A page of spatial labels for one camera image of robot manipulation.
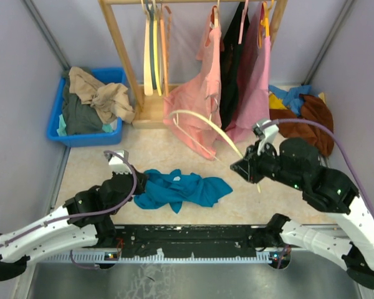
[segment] wall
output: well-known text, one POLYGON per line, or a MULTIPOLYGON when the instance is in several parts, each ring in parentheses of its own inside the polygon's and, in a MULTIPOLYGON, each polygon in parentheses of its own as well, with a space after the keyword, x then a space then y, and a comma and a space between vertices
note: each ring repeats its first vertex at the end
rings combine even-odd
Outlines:
MULTIPOLYGON (((120 65, 97 0, 34 0, 70 64, 88 67, 120 65)), ((272 51, 273 83, 301 83, 318 54, 345 0, 289 0, 272 51)), ((206 16, 213 3, 170 4, 171 81, 193 78, 206 16)), ((250 15, 257 3, 250 3, 250 15)), ((143 77, 145 17, 141 5, 113 6, 136 76, 143 77)), ((226 32, 237 3, 221 3, 221 24, 226 32)))
MULTIPOLYGON (((327 93, 335 134, 374 205, 374 1, 357 1, 313 84, 327 93)), ((347 170, 335 150, 331 165, 347 170)))
MULTIPOLYGON (((45 138, 60 66, 20 0, 0 1, 0 232, 44 213, 64 147, 45 138)), ((10 298, 15 280, 0 283, 10 298)))

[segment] clothing rack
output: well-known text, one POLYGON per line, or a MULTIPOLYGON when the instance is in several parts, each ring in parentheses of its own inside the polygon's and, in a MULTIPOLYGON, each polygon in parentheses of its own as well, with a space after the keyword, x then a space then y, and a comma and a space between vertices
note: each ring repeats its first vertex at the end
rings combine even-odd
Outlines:
MULTIPOLYGON (((157 129, 164 128, 163 124, 163 96, 159 96, 156 90, 153 95, 146 96, 143 92, 143 85, 139 85, 132 65, 127 54, 125 43, 123 42, 120 29, 112 10, 112 5, 120 4, 141 4, 140 0, 98 0, 103 12, 108 29, 111 33, 113 43, 117 49, 119 58, 130 84, 130 88, 136 98, 136 117, 133 121, 135 128, 157 129)), ((252 2, 261 2, 262 0, 250 0, 252 2)), ((216 2, 216 0, 157 0, 157 4, 163 3, 204 3, 216 2)), ((244 0, 221 0, 221 2, 244 2, 244 0)), ((282 16, 288 0, 277 0, 274 7, 273 17, 270 23, 271 44, 274 45, 277 33, 280 28, 282 16)), ((169 84, 169 90, 176 88, 179 84, 169 84)))

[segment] floor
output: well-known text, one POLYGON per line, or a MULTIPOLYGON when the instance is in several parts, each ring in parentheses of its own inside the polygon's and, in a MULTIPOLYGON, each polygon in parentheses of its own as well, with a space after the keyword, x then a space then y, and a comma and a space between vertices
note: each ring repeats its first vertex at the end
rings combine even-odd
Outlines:
MULTIPOLYGON (((255 140, 252 134, 237 147, 244 153, 255 140)), ((282 140, 283 137, 278 135, 274 142, 277 149, 282 140)), ((229 165, 239 159, 230 146, 217 141, 215 147, 216 156, 221 162, 202 158, 169 130, 136 130, 126 125, 119 145, 71 149, 56 206, 62 205, 79 191, 102 184, 110 178, 111 170, 103 151, 122 149, 129 152, 129 162, 140 172, 155 168, 169 173, 180 168, 183 174, 194 172, 202 177, 223 178, 234 191, 212 208, 183 203, 178 214, 169 206, 143 210, 134 202, 129 202, 112 216, 116 224, 266 224, 276 212, 303 224, 334 223, 304 202, 301 192, 295 189, 264 179, 261 182, 262 192, 258 193, 255 185, 245 182, 229 169, 229 165)))
POLYGON ((357 284, 329 260, 292 252, 286 269, 266 264, 141 264, 84 270, 72 264, 37 266, 34 299, 359 299, 357 284))

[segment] blue basket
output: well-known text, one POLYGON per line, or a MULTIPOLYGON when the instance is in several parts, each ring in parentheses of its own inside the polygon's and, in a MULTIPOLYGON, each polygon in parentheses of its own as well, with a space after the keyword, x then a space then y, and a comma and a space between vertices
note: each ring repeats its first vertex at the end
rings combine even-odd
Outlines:
MULTIPOLYGON (((125 71, 120 67, 107 69, 93 69, 93 76, 102 83, 122 83, 127 85, 125 71)), ((65 86, 65 79, 61 78, 55 96, 54 106, 51 111, 47 137, 52 141, 59 141, 69 147, 117 145, 122 140, 122 120, 118 118, 117 129, 111 133, 82 134, 71 136, 58 136, 59 116, 62 114, 62 91, 65 86)))

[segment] pink shirt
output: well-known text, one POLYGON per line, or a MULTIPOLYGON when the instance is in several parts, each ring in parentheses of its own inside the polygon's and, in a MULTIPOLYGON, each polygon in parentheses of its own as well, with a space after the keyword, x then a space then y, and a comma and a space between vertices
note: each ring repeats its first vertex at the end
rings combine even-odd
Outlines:
POLYGON ((262 5, 258 5, 247 31, 238 68, 239 103, 226 128, 227 135, 235 142, 246 139, 257 121, 270 118, 270 37, 263 37, 262 47, 257 46, 259 21, 263 15, 262 5))
POLYGON ((207 159, 213 159, 216 154, 213 142, 218 134, 207 123, 192 115, 179 114, 179 126, 190 134, 196 141, 203 145, 211 154, 197 145, 189 136, 185 135, 167 118, 169 113, 179 109, 191 110, 202 114, 206 118, 211 115, 211 121, 221 126, 219 114, 219 101, 221 94, 220 83, 220 25, 211 28, 213 8, 205 25, 205 32, 196 58, 202 60, 200 73, 191 81, 172 90, 164 98, 163 123, 192 150, 207 159))

